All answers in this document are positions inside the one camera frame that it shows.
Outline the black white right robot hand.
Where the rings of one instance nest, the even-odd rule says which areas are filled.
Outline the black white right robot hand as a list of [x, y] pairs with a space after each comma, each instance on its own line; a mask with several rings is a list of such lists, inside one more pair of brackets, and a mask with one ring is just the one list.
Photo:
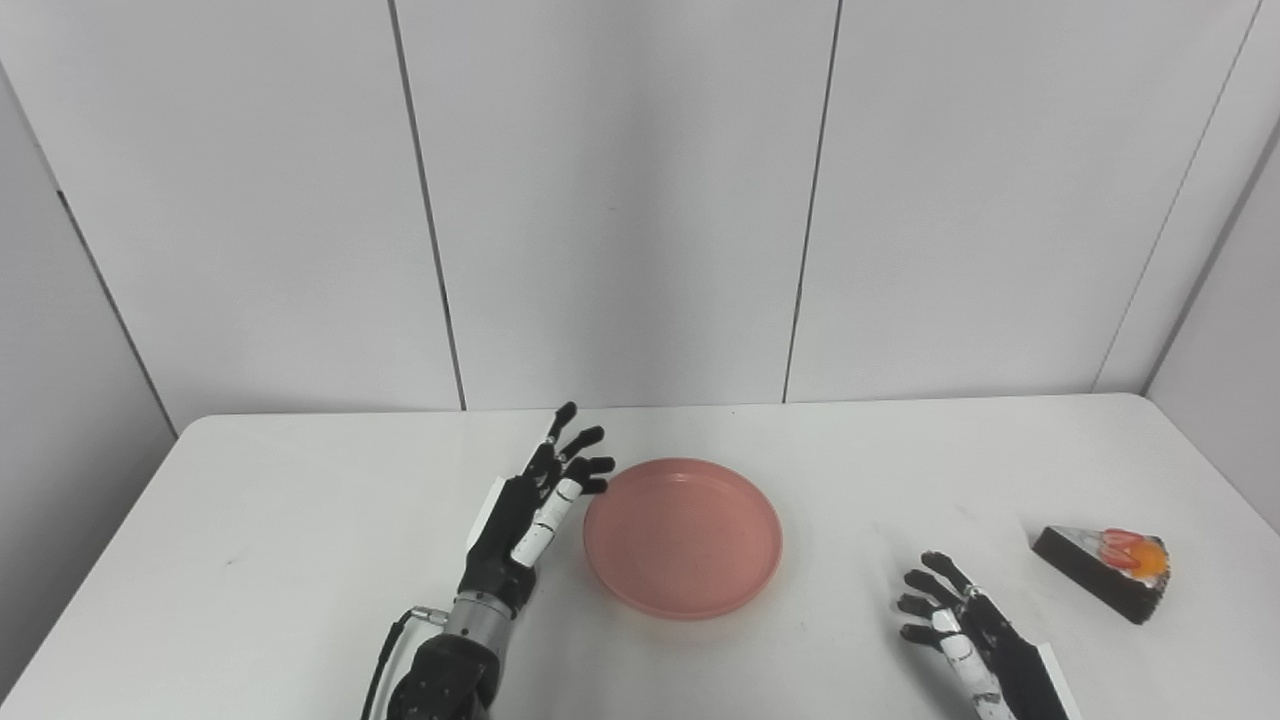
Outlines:
[[899, 634], [945, 659], [978, 717], [1082, 717], [1048, 644], [1027, 641], [946, 553], [925, 551], [920, 562], [902, 577], [910, 591], [896, 607], [915, 620]]

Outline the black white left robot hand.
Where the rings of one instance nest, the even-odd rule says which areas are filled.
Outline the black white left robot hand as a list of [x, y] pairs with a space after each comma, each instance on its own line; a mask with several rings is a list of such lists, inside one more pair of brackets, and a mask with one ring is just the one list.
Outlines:
[[524, 469], [498, 484], [470, 542], [457, 594], [484, 594], [520, 615], [538, 583], [536, 565], [570, 510], [609, 489], [614, 459], [582, 456], [604, 439], [604, 428], [589, 427], [561, 441], [577, 414], [573, 401], [558, 407]]

